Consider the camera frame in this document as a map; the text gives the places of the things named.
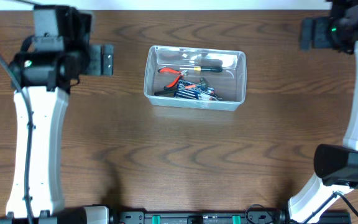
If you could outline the red handled pliers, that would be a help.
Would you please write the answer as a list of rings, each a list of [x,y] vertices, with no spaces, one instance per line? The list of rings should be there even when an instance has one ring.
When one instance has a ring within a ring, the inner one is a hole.
[[[187,74],[188,74],[188,70],[175,70],[175,69],[169,68],[169,67],[162,67],[162,68],[158,69],[157,71],[164,75],[166,75],[166,74],[175,75],[175,79],[172,82],[170,82],[169,84],[164,86],[165,90],[175,87],[176,84],[178,83],[178,81],[180,79],[182,79],[183,77],[187,76]]]

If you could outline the blue precision screwdriver set case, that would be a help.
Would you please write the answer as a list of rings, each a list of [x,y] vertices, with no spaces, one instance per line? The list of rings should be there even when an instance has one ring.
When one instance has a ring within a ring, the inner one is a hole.
[[[188,85],[193,85],[194,83],[188,82],[185,80],[178,80],[176,84],[173,85],[174,88],[184,88]],[[207,88],[189,88],[186,90],[178,90],[173,94],[175,98],[184,98],[188,100],[217,100],[218,97],[215,95],[215,89],[212,87]]]

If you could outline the small hammer black handle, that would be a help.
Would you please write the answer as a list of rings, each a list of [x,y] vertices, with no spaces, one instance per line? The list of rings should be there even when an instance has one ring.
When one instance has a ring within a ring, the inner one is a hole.
[[[197,84],[187,85],[187,86],[184,86],[184,87],[169,88],[169,89],[162,90],[162,91],[156,91],[154,93],[154,95],[155,96],[167,95],[169,93],[175,93],[175,92],[178,92],[178,91],[188,90],[188,89],[192,89],[192,88],[207,89],[208,88],[208,83],[204,78],[201,78],[200,82],[197,83]]]

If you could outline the silver ring wrench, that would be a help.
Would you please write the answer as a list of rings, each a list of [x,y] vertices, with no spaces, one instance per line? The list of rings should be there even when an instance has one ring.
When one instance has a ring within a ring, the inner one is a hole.
[[[204,91],[199,88],[192,88],[188,90],[178,91],[174,94],[176,98],[184,98],[188,100],[206,100],[206,101],[221,101],[222,98],[215,95],[212,91]]]

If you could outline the black yellow screwdriver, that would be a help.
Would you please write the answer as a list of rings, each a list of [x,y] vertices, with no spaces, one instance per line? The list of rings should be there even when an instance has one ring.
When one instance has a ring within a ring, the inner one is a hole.
[[[212,73],[221,73],[223,68],[220,66],[198,66],[198,67],[180,67],[180,70],[191,70],[194,72],[212,72]]]

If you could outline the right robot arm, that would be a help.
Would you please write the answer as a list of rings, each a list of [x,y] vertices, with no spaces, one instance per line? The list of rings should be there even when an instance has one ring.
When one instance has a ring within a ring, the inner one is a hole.
[[[284,209],[272,214],[272,223],[344,223],[328,208],[341,198],[358,217],[346,194],[358,189],[358,0],[332,1],[328,16],[302,20],[300,49],[333,49],[354,55],[356,78],[347,129],[340,145],[320,144],[314,154],[314,173]]]

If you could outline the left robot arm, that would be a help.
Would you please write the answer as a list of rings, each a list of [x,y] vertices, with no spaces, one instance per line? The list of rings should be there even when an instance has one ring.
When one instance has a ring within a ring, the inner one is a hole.
[[[67,208],[60,180],[63,122],[81,75],[110,77],[114,47],[90,44],[92,15],[35,4],[34,33],[2,66],[15,89],[14,180],[0,223],[113,223],[106,205]]]

